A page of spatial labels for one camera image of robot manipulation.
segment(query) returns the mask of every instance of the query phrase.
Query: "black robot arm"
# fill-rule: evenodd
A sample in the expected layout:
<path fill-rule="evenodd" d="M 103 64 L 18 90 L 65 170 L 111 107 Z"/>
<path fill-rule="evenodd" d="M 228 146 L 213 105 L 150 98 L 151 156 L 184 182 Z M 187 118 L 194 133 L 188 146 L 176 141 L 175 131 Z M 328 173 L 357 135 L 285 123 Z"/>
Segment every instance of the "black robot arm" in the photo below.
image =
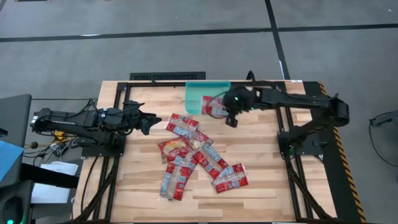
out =
<path fill-rule="evenodd" d="M 313 118 L 307 124 L 294 126 L 289 132 L 281 133 L 293 147 L 302 147 L 305 138 L 310 134 L 331 126 L 344 126 L 349 122 L 348 105 L 341 101 L 337 95 L 330 97 L 326 95 L 288 94 L 271 88 L 255 87 L 252 90 L 248 90 L 244 86 L 239 86 L 226 92 L 223 104 L 228 112 L 226 124 L 231 127 L 237 126 L 238 121 L 235 117 L 243 111 L 269 110 L 279 107 L 322 111 L 320 117 Z"/>
<path fill-rule="evenodd" d="M 135 101 L 125 103 L 125 110 L 102 108 L 69 113 L 43 108 L 34 113 L 30 126 L 37 133 L 63 131 L 78 137 L 94 140 L 97 145 L 111 146 L 118 136 L 140 129 L 148 135 L 150 127 L 161 121 L 156 114 L 143 113 Z"/>

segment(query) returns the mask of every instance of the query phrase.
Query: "cable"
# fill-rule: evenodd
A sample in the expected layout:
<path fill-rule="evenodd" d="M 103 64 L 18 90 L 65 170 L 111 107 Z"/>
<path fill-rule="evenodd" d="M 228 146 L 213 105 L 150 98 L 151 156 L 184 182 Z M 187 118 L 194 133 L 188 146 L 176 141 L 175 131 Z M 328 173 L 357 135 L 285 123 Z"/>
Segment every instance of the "cable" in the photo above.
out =
<path fill-rule="evenodd" d="M 94 165 L 95 165 L 97 159 L 98 159 L 98 156 L 95 157 L 95 159 L 94 159 L 94 161 L 93 161 L 93 163 L 92 163 L 92 165 L 91 165 L 91 167 L 90 167 L 90 170 L 88 171 L 88 175 L 87 175 L 87 178 L 86 178 L 85 187 L 83 188 L 83 193 L 82 193 L 82 196 L 81 196 L 80 215 L 83 214 L 83 201 L 84 201 L 84 199 L 85 199 L 85 194 L 86 194 L 86 188 L 87 188 L 87 184 L 88 184 L 88 179 L 90 178 L 91 172 L 93 171 L 93 168 L 94 168 Z"/>
<path fill-rule="evenodd" d="M 24 152 L 24 155 L 27 155 L 27 154 L 35 154 L 35 153 L 43 152 L 43 151 L 46 151 L 46 150 L 47 150 L 47 149 L 42 149 L 42 150 L 35 151 L 35 152 Z"/>
<path fill-rule="evenodd" d="M 25 155 L 22 155 L 23 157 L 25 157 L 25 158 L 36 158 L 38 155 L 36 155 L 36 156 L 25 156 Z"/>
<path fill-rule="evenodd" d="M 50 158 L 52 157 L 52 153 L 50 153 L 50 156 L 47 158 L 47 160 L 44 162 L 44 164 L 46 164 L 49 160 L 50 160 Z"/>
<path fill-rule="evenodd" d="M 43 152 L 43 154 L 44 154 L 44 155 L 43 155 L 43 159 L 40 161 L 39 165 L 43 164 L 44 157 L 45 157 L 46 155 L 48 155 L 49 153 L 52 153 L 51 151 L 50 151 L 50 152 L 47 152 L 47 150 L 50 150 L 50 147 L 46 148 L 46 151 Z M 49 156 L 49 158 L 48 158 L 44 163 L 46 163 L 46 162 L 50 159 L 51 156 L 52 156 L 52 154 Z"/>
<path fill-rule="evenodd" d="M 69 115 L 69 116 L 57 116 L 57 115 L 52 115 L 52 116 L 56 116 L 56 117 L 59 117 L 59 118 L 73 118 L 73 117 L 78 116 L 79 114 L 82 114 L 82 112 L 84 112 L 84 111 L 85 111 L 86 109 L 88 109 L 90 106 L 93 106 L 93 107 L 96 109 L 96 111 L 98 111 L 98 109 L 97 109 L 96 106 L 95 106 L 95 103 L 94 103 L 93 99 L 89 99 L 88 102 L 87 102 L 87 104 L 86 104 L 86 106 L 84 106 L 79 112 L 77 112 L 77 113 L 75 113 L 75 114 L 73 114 L 73 115 Z M 37 124 L 37 122 L 41 121 L 41 120 L 42 120 L 43 118 L 45 118 L 45 117 L 48 117 L 48 115 L 43 115 L 43 116 L 37 118 L 37 120 L 35 121 L 35 123 L 34 123 L 34 125 L 33 125 L 33 128 L 32 128 L 33 131 L 34 131 L 36 134 L 39 134 L 39 135 L 41 135 L 41 136 L 63 137 L 63 136 L 56 136 L 56 135 L 54 135 L 54 134 L 42 134 L 42 133 L 39 133 L 39 132 L 37 131 L 37 129 L 36 129 L 36 124 Z"/>
<path fill-rule="evenodd" d="M 100 112 L 92 99 L 88 100 L 88 102 L 91 104 L 95 111 L 97 111 L 98 113 Z"/>
<path fill-rule="evenodd" d="M 37 159 L 37 156 L 36 156 L 35 159 L 33 160 L 33 166 L 35 165 L 36 159 Z"/>
<path fill-rule="evenodd" d="M 140 106 L 142 106 L 144 104 L 145 103 L 139 103 L 138 105 L 133 106 L 132 108 L 129 108 L 129 109 L 126 109 L 126 110 L 123 110 L 123 111 L 119 111 L 119 112 L 116 112 L 116 113 L 113 113 L 113 114 L 110 113 L 110 114 L 107 114 L 107 115 L 117 115 L 117 114 L 125 113 L 125 112 L 128 112 L 128 111 L 134 110 L 134 109 L 136 109 L 136 108 L 138 108 L 138 107 L 140 107 Z"/>
<path fill-rule="evenodd" d="M 126 118 L 129 127 L 132 127 L 131 118 L 130 118 L 129 116 L 126 116 L 125 114 L 123 115 L 123 117 Z M 133 130 L 133 129 L 134 129 L 134 128 L 132 127 L 128 132 L 118 131 L 118 134 L 120 134 L 120 135 L 122 135 L 122 136 L 128 136 L 129 134 L 132 133 L 132 130 Z"/>
<path fill-rule="evenodd" d="M 222 92 L 222 93 L 219 93 L 219 94 L 217 94 L 216 96 L 214 96 L 209 102 L 207 102 L 207 104 L 206 104 L 206 113 L 209 115 L 209 116 L 211 116 L 212 118 L 215 118 L 215 119 L 223 119 L 223 118 L 226 118 L 227 116 L 220 116 L 220 117 L 217 117 L 217 116 L 214 116 L 214 115 L 212 115 L 212 113 L 211 113 L 211 111 L 209 111 L 209 105 L 210 105 L 210 103 L 211 102 L 213 102 L 213 100 L 214 99 L 217 99 L 219 96 L 221 96 L 222 94 L 225 94 L 227 91 L 224 91 L 224 92 Z"/>
<path fill-rule="evenodd" d="M 66 148 L 69 147 L 70 142 L 71 142 L 71 140 L 68 141 L 68 144 L 62 149 L 62 151 L 61 151 L 61 153 L 60 153 L 60 161 L 61 161 L 61 162 L 62 162 L 62 154 L 63 154 L 63 151 L 64 151 Z"/>
<path fill-rule="evenodd" d="M 114 163 L 103 185 L 101 185 L 101 187 L 97 190 L 97 193 L 95 193 L 94 197 L 91 199 L 91 202 L 84 209 L 84 211 L 79 216 L 77 216 L 73 221 L 82 221 L 88 219 L 88 217 L 94 210 L 95 206 L 101 200 L 103 194 L 105 193 L 110 183 L 116 178 L 117 169 L 118 169 L 117 163 Z"/>
<path fill-rule="evenodd" d="M 67 142 L 67 141 L 72 140 L 72 139 L 74 139 L 74 138 L 64 139 L 64 140 L 61 140 L 59 142 L 56 142 L 55 144 L 60 144 L 60 143 L 63 143 L 63 142 Z M 45 143 L 45 144 L 39 144 L 37 147 L 47 147 L 47 146 L 51 146 L 52 144 L 54 144 L 54 143 L 50 142 L 50 143 Z M 25 144 L 25 146 L 30 146 L 30 147 L 26 147 L 25 148 L 25 149 L 29 149 L 29 148 L 32 147 L 32 144 Z"/>
<path fill-rule="evenodd" d="M 370 120 L 369 120 L 369 138 L 371 139 L 371 143 L 372 143 L 372 146 L 373 146 L 374 151 L 375 151 L 376 154 L 380 157 L 380 159 L 383 160 L 386 164 L 389 164 L 389 165 L 391 165 L 391 166 L 393 166 L 393 167 L 398 167 L 398 165 L 395 165 L 395 164 L 392 164 L 392 163 L 388 162 L 387 160 L 385 160 L 385 158 L 383 158 L 383 157 L 380 155 L 380 153 L 377 151 L 376 147 L 374 146 L 373 138 L 372 138 L 372 132 L 371 132 L 372 121 L 374 121 L 376 118 L 378 118 L 378 117 L 380 117 L 380 116 L 382 116 L 382 115 L 388 114 L 388 113 L 391 113 L 391 111 L 390 111 L 390 112 L 386 112 L 386 113 L 379 114 L 379 115 L 375 116 L 373 119 L 370 119 Z"/>

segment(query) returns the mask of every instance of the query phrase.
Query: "wooden table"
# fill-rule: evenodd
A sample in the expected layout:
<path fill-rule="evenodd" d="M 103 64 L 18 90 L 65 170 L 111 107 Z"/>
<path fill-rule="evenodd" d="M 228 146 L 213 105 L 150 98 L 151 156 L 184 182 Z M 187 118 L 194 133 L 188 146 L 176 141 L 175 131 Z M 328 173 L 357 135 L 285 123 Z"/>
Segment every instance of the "wooden table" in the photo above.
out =
<path fill-rule="evenodd" d="M 99 94 L 98 107 L 112 107 L 117 82 L 105 81 Z M 303 83 L 286 81 L 289 93 L 305 93 Z M 158 143 L 176 138 L 165 130 L 171 113 L 186 114 L 185 87 L 134 87 L 130 99 L 144 102 L 141 110 L 156 113 L 163 121 L 153 126 L 148 136 L 133 131 L 127 137 L 120 159 L 111 222 L 271 222 L 294 221 L 285 163 L 281 159 L 276 134 L 279 130 L 275 110 L 254 110 L 237 117 L 237 128 L 224 120 L 193 116 L 199 130 L 214 139 L 214 147 L 229 164 L 243 163 L 249 185 L 221 194 L 212 189 L 209 177 L 199 165 L 188 180 L 182 201 L 159 197 L 166 164 L 160 160 Z M 288 127 L 284 115 L 285 127 Z M 308 110 L 292 108 L 296 125 L 311 120 Z M 80 214 L 81 195 L 93 158 L 83 163 L 73 214 Z M 99 158 L 90 176 L 84 207 L 97 191 L 103 158 Z M 323 164 L 313 156 L 302 156 L 309 191 L 327 213 L 335 217 Z M 305 216 L 299 190 L 301 214 Z M 101 203 L 104 217 L 107 193 Z"/>

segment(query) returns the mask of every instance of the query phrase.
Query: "teal container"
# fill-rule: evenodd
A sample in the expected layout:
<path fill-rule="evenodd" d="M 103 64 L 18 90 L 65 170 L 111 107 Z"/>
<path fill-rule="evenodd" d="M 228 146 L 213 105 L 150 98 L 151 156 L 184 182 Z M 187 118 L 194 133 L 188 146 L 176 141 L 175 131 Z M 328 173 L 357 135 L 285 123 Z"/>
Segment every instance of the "teal container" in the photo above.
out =
<path fill-rule="evenodd" d="M 229 81 L 187 81 L 185 84 L 185 109 L 188 114 L 201 114 L 203 96 L 216 96 L 228 91 Z"/>

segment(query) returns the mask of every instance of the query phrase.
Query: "red and white wrapper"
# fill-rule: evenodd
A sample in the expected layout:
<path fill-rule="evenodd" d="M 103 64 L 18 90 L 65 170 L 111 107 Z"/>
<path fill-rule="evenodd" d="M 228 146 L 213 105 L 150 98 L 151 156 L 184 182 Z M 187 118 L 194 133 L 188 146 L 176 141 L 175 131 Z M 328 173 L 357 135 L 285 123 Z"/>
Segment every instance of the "red and white wrapper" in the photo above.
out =
<path fill-rule="evenodd" d="M 217 193 L 236 189 L 249 184 L 246 177 L 246 170 L 242 164 L 229 166 L 222 171 L 217 179 L 212 181 L 212 185 Z"/>
<path fill-rule="evenodd" d="M 173 163 L 178 166 L 188 167 L 193 171 L 198 164 L 198 161 L 193 157 L 195 153 L 194 151 L 189 151 L 184 158 L 177 156 Z"/>
<path fill-rule="evenodd" d="M 162 142 L 157 146 L 160 149 L 163 164 L 174 161 L 176 158 L 183 159 L 192 151 L 189 138 L 186 136 Z"/>
<path fill-rule="evenodd" d="M 218 97 L 213 100 L 212 96 L 203 96 L 201 100 L 201 113 L 210 113 L 213 116 L 220 117 L 228 115 L 228 112 L 224 109 L 223 99 L 221 97 Z"/>
<path fill-rule="evenodd" d="M 169 200 L 181 200 L 185 184 L 191 174 L 192 170 L 189 167 L 177 166 L 169 162 L 160 188 L 160 196 Z"/>
<path fill-rule="evenodd" d="M 200 148 L 193 157 L 205 168 L 213 179 L 216 179 L 228 167 L 224 159 L 211 146 L 206 149 Z"/>
<path fill-rule="evenodd" d="M 166 125 L 166 130 L 178 134 L 179 136 L 188 136 L 189 138 L 192 138 L 198 125 L 198 121 L 174 113 L 171 115 L 169 122 Z"/>
<path fill-rule="evenodd" d="M 195 134 L 193 134 L 193 137 L 190 140 L 191 142 L 191 148 L 196 151 L 201 148 L 206 149 L 207 147 L 211 146 L 213 144 L 213 140 L 209 138 L 206 134 L 203 134 L 199 130 L 195 131 Z"/>

